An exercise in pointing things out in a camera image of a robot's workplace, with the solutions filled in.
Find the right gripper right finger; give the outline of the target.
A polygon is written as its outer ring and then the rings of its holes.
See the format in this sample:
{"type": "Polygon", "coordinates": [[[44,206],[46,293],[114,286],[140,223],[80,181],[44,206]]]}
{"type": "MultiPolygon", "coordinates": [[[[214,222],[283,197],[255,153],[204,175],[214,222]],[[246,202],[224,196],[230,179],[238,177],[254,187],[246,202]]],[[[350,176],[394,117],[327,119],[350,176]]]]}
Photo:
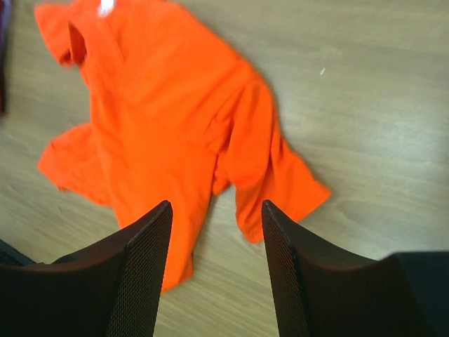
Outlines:
{"type": "Polygon", "coordinates": [[[407,265],[371,260],[292,221],[271,201],[262,225],[280,336],[434,336],[407,265]]]}

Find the orange t-shirt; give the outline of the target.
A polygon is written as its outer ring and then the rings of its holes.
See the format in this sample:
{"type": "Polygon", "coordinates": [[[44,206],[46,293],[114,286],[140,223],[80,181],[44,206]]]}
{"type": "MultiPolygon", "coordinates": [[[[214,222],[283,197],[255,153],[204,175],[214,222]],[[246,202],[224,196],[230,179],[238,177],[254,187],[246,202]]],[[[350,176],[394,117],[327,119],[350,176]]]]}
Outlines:
{"type": "Polygon", "coordinates": [[[48,50],[90,93],[89,121],[54,138],[39,170],[111,207],[121,227],[169,201],[164,291],[193,275],[210,199],[228,187],[251,243],[263,239],[264,200],[301,220],[330,197],[289,148],[263,77],[180,4],[73,1],[34,14],[48,50]]]}

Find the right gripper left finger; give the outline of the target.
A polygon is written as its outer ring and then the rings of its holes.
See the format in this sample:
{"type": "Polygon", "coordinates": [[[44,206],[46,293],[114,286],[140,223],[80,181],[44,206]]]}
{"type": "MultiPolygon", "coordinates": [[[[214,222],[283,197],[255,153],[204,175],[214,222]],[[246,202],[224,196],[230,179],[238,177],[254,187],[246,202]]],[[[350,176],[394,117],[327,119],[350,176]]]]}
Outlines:
{"type": "Polygon", "coordinates": [[[152,336],[172,221],[163,201],[49,264],[2,242],[1,335],[152,336]]]}

